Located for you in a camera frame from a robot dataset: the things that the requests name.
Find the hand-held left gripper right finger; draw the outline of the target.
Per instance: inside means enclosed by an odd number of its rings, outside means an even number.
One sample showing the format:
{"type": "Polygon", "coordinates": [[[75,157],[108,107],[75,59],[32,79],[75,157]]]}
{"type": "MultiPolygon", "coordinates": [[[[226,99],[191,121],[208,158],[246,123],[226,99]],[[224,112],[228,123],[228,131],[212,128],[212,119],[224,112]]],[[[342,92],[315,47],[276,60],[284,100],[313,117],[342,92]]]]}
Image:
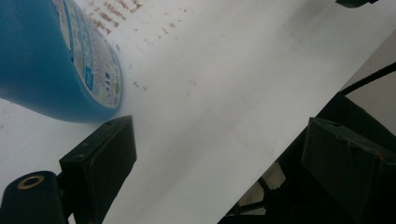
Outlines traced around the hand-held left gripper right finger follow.
{"type": "Polygon", "coordinates": [[[309,120],[302,165],[359,224],[396,224],[396,154],[326,119],[309,120]]]}

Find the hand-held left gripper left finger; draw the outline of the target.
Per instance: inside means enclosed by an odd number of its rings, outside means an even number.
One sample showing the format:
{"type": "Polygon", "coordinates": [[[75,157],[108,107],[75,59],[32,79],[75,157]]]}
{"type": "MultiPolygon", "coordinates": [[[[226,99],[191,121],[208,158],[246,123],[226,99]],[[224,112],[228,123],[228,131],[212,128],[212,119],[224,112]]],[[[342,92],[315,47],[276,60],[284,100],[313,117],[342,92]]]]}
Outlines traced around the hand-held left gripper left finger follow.
{"type": "Polygon", "coordinates": [[[102,224],[137,159],[133,118],[105,122],[60,159],[61,186],[77,224],[102,224]]]}

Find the blue bottle with white cap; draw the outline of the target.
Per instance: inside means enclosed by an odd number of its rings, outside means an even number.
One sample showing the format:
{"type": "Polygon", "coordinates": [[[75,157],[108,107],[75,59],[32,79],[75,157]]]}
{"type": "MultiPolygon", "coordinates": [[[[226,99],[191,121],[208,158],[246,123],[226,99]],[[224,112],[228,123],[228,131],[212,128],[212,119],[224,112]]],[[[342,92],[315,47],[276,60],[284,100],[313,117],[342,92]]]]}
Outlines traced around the blue bottle with white cap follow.
{"type": "Polygon", "coordinates": [[[74,0],[0,0],[0,98],[96,122],[120,108],[116,54],[74,0]]]}

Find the black metal stand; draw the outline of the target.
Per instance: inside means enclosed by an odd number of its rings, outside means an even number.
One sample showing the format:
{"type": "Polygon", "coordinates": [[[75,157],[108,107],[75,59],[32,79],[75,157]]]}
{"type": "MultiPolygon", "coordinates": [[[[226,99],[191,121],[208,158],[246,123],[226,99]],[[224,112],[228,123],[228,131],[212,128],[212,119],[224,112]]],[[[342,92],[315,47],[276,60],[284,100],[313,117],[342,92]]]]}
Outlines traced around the black metal stand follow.
{"type": "MultiPolygon", "coordinates": [[[[396,135],[341,93],[314,118],[343,125],[396,154],[396,135]]],[[[283,183],[271,189],[259,178],[262,200],[235,205],[218,224],[359,224],[302,165],[307,126],[276,159],[283,183]]]]}

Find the dark object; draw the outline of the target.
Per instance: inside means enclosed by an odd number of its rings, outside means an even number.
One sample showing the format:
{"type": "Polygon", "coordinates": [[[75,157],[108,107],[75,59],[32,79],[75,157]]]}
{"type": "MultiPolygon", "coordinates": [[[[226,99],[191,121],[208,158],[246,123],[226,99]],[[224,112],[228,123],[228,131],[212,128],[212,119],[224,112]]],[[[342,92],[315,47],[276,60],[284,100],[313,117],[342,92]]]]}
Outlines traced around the dark object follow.
{"type": "Polygon", "coordinates": [[[377,1],[378,0],[335,0],[338,5],[346,8],[357,8],[367,3],[373,4],[377,1]]]}

